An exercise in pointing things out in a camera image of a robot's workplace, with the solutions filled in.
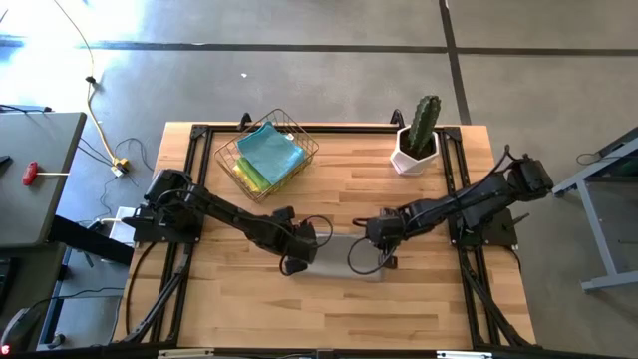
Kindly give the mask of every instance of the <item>white geometric pot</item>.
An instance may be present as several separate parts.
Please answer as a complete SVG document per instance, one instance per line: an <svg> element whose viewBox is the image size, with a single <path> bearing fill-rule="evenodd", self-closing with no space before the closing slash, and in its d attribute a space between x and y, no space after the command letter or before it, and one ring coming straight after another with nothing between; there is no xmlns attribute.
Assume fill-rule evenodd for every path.
<svg viewBox="0 0 638 359"><path fill-rule="evenodd" d="M439 137L437 134L432 133L431 141L435 142L435 151L426 158L415 160L403 153L399 144L401 133L409 130L410 128L404 128L397 131L397 142L395 143L395 150L390 155L390 162L395 167L397 174L401 176L418 176L423 173L428 163L439 155Z"/></svg>

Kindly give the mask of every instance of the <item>wire basket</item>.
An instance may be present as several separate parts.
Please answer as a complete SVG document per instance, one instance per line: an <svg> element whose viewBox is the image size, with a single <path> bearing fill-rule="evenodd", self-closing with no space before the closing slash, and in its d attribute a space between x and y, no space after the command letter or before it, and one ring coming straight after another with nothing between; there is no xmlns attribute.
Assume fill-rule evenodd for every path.
<svg viewBox="0 0 638 359"><path fill-rule="evenodd" d="M292 142L299 146L304 152L303 161L297 165L292 171L290 171L283 179L277 183L273 183L268 189L262 192L252 191L248 184L246 184L241 177L235 174L233 168L237 164L237 160L241 157L241 152L237 147L237 141L245 138L252 132L256 131L265 122L271 122L275 129L284 135L292 135ZM214 153L214 157L221 166L221 168L230 176L230 178L241 188L241 190L255 202L261 202L269 195L278 191L284 186L290 179L297 175L301 170L305 169L312 162L312 158L319 150L319 144L314 141L308 133L306 133L301 126L294 122L288 114L281 109L275 109L268 113L261 120L253 123L250 127L245 129L234 139L230 140L227 144L219 148Z"/></svg>

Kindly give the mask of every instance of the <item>concrete floor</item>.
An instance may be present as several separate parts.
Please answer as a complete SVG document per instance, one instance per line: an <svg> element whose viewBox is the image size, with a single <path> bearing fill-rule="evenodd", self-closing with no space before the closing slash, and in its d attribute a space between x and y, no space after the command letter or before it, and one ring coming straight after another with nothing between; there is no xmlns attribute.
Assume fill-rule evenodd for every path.
<svg viewBox="0 0 638 359"><path fill-rule="evenodd" d="M445 46L434 0L60 1L90 41L218 44ZM84 111L86 50L53 3L10 2L0 36L0 103ZM636 49L638 3L614 0L449 0L457 45L497 48ZM94 110L111 143L142 140L155 161L166 121L231 121L281 107L295 120L377 122L418 98L444 102L441 124L458 124L448 55L321 52L94 51L103 91ZM638 124L638 59L461 55L473 124L487 125L496 156L543 160L554 181ZM83 137L99 140L88 123ZM136 145L121 147L138 186L116 180L106 203L134 206L151 179ZM109 170L77 153L59 213L75 220L104 209ZM575 194L515 205L523 281L538 343L552 349L636 357L638 285L585 295L579 281L604 273ZM638 248L628 248L628 252Z"/></svg>

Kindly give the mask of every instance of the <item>red tool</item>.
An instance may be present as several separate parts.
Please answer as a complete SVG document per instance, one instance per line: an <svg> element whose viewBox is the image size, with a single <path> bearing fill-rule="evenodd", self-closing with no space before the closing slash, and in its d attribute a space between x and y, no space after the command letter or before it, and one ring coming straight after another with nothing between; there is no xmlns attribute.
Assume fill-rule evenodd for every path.
<svg viewBox="0 0 638 359"><path fill-rule="evenodd" d="M61 174L61 173L39 173L38 172L38 163L33 161L27 165L27 169L24 170L24 174L22 175L22 184L23 185L31 185L37 176L68 176L69 174Z"/></svg>

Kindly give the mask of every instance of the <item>wooden tabletop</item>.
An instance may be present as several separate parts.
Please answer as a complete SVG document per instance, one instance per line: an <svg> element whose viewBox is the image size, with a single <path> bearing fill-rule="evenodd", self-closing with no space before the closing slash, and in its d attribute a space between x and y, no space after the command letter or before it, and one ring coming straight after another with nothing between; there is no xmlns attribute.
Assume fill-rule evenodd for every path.
<svg viewBox="0 0 638 359"><path fill-rule="evenodd" d="M156 169L183 168L192 125L166 124ZM487 129L462 126L461 130L470 179L475 182L493 166ZM213 148L223 146L234 136L215 134ZM383 206L447 194L441 158L431 163L420 177L402 178L396 174L389 161L395 143L393 135L312 134L312 137L319 144L312 164L260 204L248 199L213 157L205 186L256 214L269 214L285 205L294 206L298 218L323 214L333 221L338 233L363 233L363 228L351 224L352 218L378 215ZM131 272L142 251L136 250ZM158 296L165 251L166 245L158 244L141 265L132 294L132 328ZM192 260L178 345L471 348L459 261L449 245L447 226L439 225L428 234L403 242L396 255L399 268L387 270L385 280L379 283L284 277L278 271L279 257L258 249L241 232L207 218ZM515 258L502 248L487 247L485 260L494 301L521 336L533 342ZM124 310L122 305L116 340L125 336ZM172 302L167 313L172 313ZM481 333L487 338L482 308L478 308L478 313ZM164 319L164 333L170 317Z"/></svg>

